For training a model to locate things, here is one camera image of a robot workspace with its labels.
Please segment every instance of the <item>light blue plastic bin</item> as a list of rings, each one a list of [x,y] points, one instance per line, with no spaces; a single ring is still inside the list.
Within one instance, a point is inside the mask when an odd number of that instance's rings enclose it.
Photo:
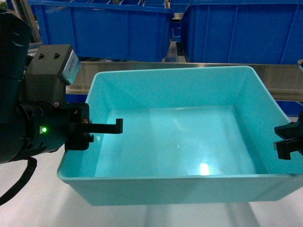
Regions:
[[[59,166],[91,205],[274,201],[303,186],[303,157],[273,149],[289,120],[250,67],[102,72],[87,103],[95,123],[124,119]]]

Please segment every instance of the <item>blue storage bin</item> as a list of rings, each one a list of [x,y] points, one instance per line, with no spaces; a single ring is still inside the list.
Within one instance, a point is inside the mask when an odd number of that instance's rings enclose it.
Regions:
[[[62,158],[59,178],[92,205],[273,201],[303,186],[303,156],[273,147],[290,121],[253,68],[102,72],[86,102],[94,123],[124,120]]]
[[[189,0],[171,0],[170,8],[174,13],[184,13]]]
[[[303,1],[191,0],[181,20],[190,62],[296,64]]]
[[[171,9],[138,6],[138,0],[94,1],[29,0],[43,43],[71,44],[80,57],[161,61],[166,56]]]
[[[145,0],[145,6],[165,7],[165,0]]]

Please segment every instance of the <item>black cable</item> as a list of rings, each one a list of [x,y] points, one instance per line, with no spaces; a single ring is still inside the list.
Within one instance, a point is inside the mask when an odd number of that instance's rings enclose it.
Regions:
[[[37,160],[33,157],[27,159],[27,167],[24,170],[20,179],[0,197],[0,206],[11,200],[21,189],[27,184],[27,182],[32,177],[35,169],[37,167]]]

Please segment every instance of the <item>robotic arm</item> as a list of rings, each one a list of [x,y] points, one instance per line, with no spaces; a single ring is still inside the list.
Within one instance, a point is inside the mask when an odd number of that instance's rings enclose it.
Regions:
[[[2,197],[10,200],[28,182],[36,167],[32,156],[65,150],[86,150],[94,133],[122,133],[116,124],[92,124],[87,103],[65,101],[80,61],[70,45],[41,46],[24,73],[31,30],[0,9],[0,164],[22,159],[28,166]]]

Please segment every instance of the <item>metal rail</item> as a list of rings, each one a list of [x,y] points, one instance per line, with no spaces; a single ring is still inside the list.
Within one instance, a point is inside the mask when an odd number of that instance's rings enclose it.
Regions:
[[[87,62],[81,67],[75,82],[66,88],[68,94],[87,94],[96,73],[118,70],[148,70],[235,66],[242,64],[213,63],[151,63],[151,62]],[[276,100],[303,101],[303,72],[297,65],[249,65]]]

